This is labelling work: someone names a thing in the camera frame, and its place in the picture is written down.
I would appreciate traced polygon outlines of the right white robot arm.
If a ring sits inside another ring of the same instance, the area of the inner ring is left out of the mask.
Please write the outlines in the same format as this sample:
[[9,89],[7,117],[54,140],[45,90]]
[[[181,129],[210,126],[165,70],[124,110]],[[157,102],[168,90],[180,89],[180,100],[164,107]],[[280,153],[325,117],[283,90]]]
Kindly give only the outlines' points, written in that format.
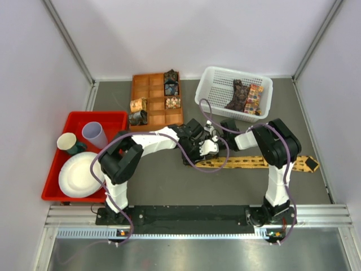
[[229,148],[242,151],[258,147],[268,163],[268,187],[259,209],[248,209],[247,220],[254,226],[274,224],[289,210],[292,201],[289,193],[290,173],[301,143],[282,120],[259,124],[242,133],[233,120],[221,122],[223,134]]

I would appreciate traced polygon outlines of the yellow insect print tie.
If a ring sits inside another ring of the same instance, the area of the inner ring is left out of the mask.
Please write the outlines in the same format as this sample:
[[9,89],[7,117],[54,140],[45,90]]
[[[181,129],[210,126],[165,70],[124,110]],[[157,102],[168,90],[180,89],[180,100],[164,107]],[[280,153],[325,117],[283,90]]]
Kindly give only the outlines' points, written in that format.
[[[198,168],[220,168],[226,161],[226,157],[218,157],[209,160],[203,160],[196,163]],[[312,156],[298,156],[293,164],[293,171],[314,173],[320,167],[319,162]],[[242,168],[242,169],[267,169],[268,162],[263,156],[238,156],[229,158],[224,168]]]

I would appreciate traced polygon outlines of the orange tan tie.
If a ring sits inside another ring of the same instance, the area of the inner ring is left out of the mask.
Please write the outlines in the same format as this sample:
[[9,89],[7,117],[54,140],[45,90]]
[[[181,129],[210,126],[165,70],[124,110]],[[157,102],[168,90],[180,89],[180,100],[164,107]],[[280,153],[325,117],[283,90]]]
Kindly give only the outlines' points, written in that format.
[[141,98],[132,100],[130,102],[130,111],[131,112],[138,112],[141,110],[144,110],[144,111],[147,110],[147,98],[145,98],[145,97],[141,97]]

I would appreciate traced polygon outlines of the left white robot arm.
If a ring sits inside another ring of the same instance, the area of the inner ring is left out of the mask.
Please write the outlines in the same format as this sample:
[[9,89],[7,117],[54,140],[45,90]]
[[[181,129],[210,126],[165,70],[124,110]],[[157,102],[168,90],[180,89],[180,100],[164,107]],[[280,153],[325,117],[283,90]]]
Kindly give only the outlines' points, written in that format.
[[128,211],[127,182],[142,157],[163,150],[182,148],[183,164],[195,164],[219,153],[218,137],[211,125],[206,127],[195,119],[187,124],[168,125],[143,134],[119,132],[115,143],[98,158],[107,186],[108,217],[116,224],[126,221]]

